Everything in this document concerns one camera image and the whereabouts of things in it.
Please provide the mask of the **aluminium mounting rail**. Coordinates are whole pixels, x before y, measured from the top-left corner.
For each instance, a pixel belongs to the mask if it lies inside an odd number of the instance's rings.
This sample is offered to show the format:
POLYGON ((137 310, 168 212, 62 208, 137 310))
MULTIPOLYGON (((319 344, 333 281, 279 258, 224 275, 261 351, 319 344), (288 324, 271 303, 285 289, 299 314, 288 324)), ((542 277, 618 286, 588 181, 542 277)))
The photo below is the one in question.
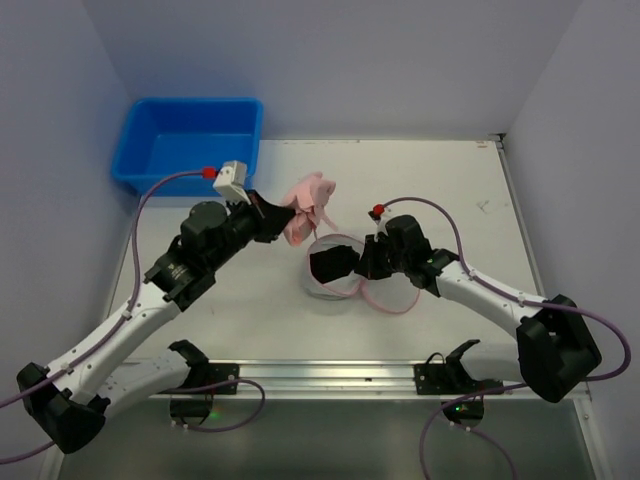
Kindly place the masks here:
MULTIPOLYGON (((207 357, 189 359, 168 350, 153 359, 119 366, 86 361, 72 367, 62 365, 62 376, 54 385, 70 392, 71 400, 87 405, 94 398, 108 399, 111 408, 124 408, 152 395, 181 389, 193 366, 212 362, 207 357)), ((407 362, 244 362, 239 377, 259 383, 265 389, 285 392, 413 390, 413 366, 407 362)), ((211 388, 234 384, 213 384, 211 388)))

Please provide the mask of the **black garment inside bag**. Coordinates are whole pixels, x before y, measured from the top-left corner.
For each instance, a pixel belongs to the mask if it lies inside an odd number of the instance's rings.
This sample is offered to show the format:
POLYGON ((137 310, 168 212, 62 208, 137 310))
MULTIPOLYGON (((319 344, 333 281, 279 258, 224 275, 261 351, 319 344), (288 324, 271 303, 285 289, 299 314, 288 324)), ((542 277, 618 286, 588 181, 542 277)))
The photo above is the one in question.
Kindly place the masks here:
POLYGON ((354 272, 360 255, 351 246, 336 245, 309 255, 311 275, 321 284, 345 278, 354 272))

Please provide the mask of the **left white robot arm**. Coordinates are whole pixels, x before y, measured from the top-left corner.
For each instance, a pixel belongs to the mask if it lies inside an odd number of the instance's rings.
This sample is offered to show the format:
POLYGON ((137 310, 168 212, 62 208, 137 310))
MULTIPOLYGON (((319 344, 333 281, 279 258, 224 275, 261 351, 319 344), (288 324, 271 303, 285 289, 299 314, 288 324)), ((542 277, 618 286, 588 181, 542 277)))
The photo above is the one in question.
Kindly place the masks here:
POLYGON ((17 383, 27 413, 63 453, 91 442, 109 416, 150 395, 204 390, 213 375, 191 342, 173 342, 159 358, 123 362, 151 335, 186 311, 215 283, 216 272, 250 242, 278 238, 296 212, 256 191, 247 199, 193 206, 179 234, 130 299, 83 341, 46 366, 27 364, 17 383))

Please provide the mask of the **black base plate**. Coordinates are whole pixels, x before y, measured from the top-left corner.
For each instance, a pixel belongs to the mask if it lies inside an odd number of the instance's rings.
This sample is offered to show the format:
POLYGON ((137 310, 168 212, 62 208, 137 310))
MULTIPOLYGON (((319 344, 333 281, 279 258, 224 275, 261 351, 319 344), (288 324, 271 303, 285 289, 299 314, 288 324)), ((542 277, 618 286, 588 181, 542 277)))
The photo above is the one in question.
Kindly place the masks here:
POLYGON ((465 395, 503 386, 492 379, 474 380, 460 364, 418 363, 413 366, 418 395, 465 395))
MULTIPOLYGON (((240 366, 237 363, 222 362, 222 363, 201 363, 193 366, 184 383, 180 386, 181 389, 194 389, 205 386, 211 386, 213 384, 223 383, 225 381, 235 380, 239 377, 240 366)), ((236 384, 229 384, 220 386, 217 388, 209 388, 208 390, 200 391, 200 394, 205 395, 235 395, 237 391, 236 384)))

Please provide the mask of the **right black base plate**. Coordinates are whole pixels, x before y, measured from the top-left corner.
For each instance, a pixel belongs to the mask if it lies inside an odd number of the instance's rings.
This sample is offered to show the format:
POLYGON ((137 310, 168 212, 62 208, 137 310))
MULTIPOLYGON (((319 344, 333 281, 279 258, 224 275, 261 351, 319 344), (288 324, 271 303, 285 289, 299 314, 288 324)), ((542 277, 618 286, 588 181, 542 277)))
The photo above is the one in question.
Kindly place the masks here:
POLYGON ((413 366, 418 395, 465 395, 503 386, 492 379, 474 380, 460 364, 418 363, 413 366))

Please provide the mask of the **white mesh laundry bag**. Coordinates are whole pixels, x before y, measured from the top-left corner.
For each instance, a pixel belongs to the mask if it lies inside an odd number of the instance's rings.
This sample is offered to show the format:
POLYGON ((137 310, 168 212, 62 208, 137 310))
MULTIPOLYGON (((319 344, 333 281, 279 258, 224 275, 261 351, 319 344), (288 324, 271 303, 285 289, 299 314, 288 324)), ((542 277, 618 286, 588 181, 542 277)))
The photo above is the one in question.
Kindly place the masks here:
POLYGON ((417 304, 420 290, 401 274, 370 280, 353 272, 345 278, 326 284, 319 283, 311 275, 309 255, 336 245, 351 246, 360 256, 364 250, 364 241, 350 235, 330 234, 317 238, 307 249, 305 264, 301 270, 300 284, 309 296, 338 301, 360 295, 370 307, 393 315, 405 314, 417 304))

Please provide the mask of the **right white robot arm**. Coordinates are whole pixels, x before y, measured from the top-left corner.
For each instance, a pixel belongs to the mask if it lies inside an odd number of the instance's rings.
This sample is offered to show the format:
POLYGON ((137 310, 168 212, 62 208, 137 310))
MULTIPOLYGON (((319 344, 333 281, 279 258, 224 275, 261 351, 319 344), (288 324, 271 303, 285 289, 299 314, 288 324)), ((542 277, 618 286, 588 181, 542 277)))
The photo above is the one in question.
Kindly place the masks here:
POLYGON ((470 339, 421 373, 455 392, 523 383, 557 403, 600 365, 602 355, 575 303, 558 295, 545 299, 500 284, 490 288, 460 255, 435 249, 411 215, 371 215, 375 233, 366 236, 355 271, 368 280, 402 274, 419 290, 460 304, 506 332, 513 344, 492 346, 470 339))

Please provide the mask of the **blue plastic bin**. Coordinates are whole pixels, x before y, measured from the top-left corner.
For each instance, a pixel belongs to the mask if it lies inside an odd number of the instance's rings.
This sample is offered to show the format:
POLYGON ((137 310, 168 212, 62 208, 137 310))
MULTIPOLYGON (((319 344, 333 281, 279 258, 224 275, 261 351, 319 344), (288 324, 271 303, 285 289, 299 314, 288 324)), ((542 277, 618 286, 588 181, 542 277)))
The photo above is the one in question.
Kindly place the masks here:
POLYGON ((237 160, 247 166, 251 187, 262 121, 262 103, 250 97, 143 98, 124 122, 111 175, 142 196, 171 174, 237 160))

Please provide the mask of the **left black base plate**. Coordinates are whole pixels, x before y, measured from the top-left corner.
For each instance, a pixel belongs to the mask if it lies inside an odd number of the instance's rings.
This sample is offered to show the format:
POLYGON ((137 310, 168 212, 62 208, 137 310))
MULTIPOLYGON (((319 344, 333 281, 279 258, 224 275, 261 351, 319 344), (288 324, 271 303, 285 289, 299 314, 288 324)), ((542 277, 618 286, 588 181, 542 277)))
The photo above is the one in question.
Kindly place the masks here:
MULTIPOLYGON (((205 386, 211 386, 213 384, 223 383, 225 381, 235 380, 239 377, 240 366, 237 363, 222 362, 222 363, 201 363, 193 366, 184 383, 180 386, 181 389, 194 389, 205 386)), ((205 395, 235 395, 237 391, 236 384, 229 384, 220 386, 217 388, 209 388, 208 390, 200 391, 200 394, 205 395)))

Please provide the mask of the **pink bra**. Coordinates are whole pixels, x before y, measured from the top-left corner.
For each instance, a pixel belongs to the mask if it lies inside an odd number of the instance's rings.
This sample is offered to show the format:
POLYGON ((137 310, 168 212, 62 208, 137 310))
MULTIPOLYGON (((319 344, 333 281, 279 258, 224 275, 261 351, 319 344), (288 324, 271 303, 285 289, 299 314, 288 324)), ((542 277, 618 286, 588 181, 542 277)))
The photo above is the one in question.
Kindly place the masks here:
POLYGON ((281 205, 294 210, 295 214, 283 233, 291 246, 300 246, 309 236, 317 236, 321 223, 325 223, 334 232, 338 230, 326 213, 335 189, 335 181, 326 179, 322 172, 314 172, 299 180, 287 192, 281 205))

